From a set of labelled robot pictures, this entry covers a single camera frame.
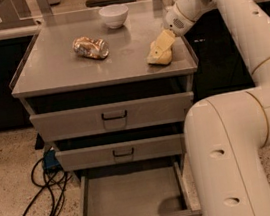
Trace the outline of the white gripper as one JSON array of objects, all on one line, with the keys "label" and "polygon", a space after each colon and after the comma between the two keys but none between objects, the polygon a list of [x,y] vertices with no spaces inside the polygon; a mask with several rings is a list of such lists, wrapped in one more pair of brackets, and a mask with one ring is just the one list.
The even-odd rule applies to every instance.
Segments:
[{"label": "white gripper", "polygon": [[160,58],[165,51],[170,49],[175,42],[175,35],[181,37],[194,26],[194,22],[187,19],[183,13],[180,12],[177,5],[166,9],[163,21],[164,27],[167,29],[163,30],[150,45],[151,51],[149,56],[154,59]]}]

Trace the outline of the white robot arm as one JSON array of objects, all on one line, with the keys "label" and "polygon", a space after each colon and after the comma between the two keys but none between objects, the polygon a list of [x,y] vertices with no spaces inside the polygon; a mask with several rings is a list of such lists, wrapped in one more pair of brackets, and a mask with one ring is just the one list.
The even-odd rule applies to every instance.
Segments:
[{"label": "white robot arm", "polygon": [[253,0],[177,0],[165,16],[193,26],[217,8],[255,83],[207,97],[187,112],[184,135],[203,216],[270,216],[258,152],[270,145],[270,17]]}]

